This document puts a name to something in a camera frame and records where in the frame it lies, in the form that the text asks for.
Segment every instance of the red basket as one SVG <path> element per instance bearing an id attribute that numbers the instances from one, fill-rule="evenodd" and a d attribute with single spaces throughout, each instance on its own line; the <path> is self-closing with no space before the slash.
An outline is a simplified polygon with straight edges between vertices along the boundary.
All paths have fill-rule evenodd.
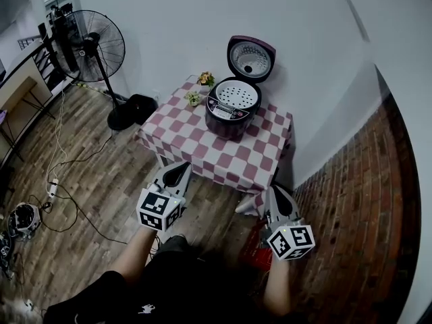
<path id="1" fill-rule="evenodd" d="M 249 237 L 240 251 L 239 259 L 243 263 L 268 271 L 271 266 L 272 252 L 270 248 L 259 248 L 259 231 L 266 224 L 265 221 L 258 221 L 252 228 Z"/>

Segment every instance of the open lid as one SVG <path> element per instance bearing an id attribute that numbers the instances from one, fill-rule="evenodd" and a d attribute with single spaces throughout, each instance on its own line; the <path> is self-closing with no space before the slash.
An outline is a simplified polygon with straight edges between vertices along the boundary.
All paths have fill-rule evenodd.
<path id="1" fill-rule="evenodd" d="M 276 50 L 257 38 L 237 35 L 229 40 L 227 58 L 229 69 L 236 77 L 261 83 L 273 69 Z"/>

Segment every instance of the pink and white tablecloth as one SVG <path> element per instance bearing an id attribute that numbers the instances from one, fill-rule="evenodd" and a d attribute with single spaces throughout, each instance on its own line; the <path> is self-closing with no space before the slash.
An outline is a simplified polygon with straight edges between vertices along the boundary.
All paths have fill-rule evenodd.
<path id="1" fill-rule="evenodd" d="M 277 163 L 290 142 L 292 116 L 280 108 L 262 103 L 246 132 L 237 140 L 224 140 L 205 124 L 207 87 L 191 76 L 169 96 L 137 131 L 135 140 L 172 161 L 189 161 L 194 173 L 253 194 L 250 203 L 263 214 L 265 190 Z M 184 98 L 188 91 L 203 95 L 201 104 L 191 107 Z"/>

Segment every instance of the electric fan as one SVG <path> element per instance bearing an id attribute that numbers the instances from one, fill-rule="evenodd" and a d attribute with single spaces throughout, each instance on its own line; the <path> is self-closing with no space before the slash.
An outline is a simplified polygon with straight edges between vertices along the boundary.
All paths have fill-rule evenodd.
<path id="1" fill-rule="evenodd" d="M 108 80 L 124 60 L 125 45 L 119 28 L 99 12 L 80 10 L 57 18 L 54 29 L 58 66 L 75 80 L 104 80 L 114 104 L 108 126 L 112 130 L 130 127 L 134 123 L 131 109 L 127 103 L 119 104 Z"/>

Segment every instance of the power strip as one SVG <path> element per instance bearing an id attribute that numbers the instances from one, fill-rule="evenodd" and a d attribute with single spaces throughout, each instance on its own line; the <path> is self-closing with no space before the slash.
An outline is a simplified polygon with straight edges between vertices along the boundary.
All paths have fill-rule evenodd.
<path id="1" fill-rule="evenodd" d="M 59 184 L 59 180 L 58 179 L 54 179 L 51 182 L 51 188 L 49 189 L 49 198 L 54 198 L 55 194 L 57 193 L 57 185 Z"/>
<path id="2" fill-rule="evenodd" d="M 33 311 L 33 309 L 34 309 L 33 301 L 31 301 L 30 299 L 27 299 L 27 301 L 25 301 L 24 304 L 25 304 L 27 307 L 30 307 L 30 311 Z"/>

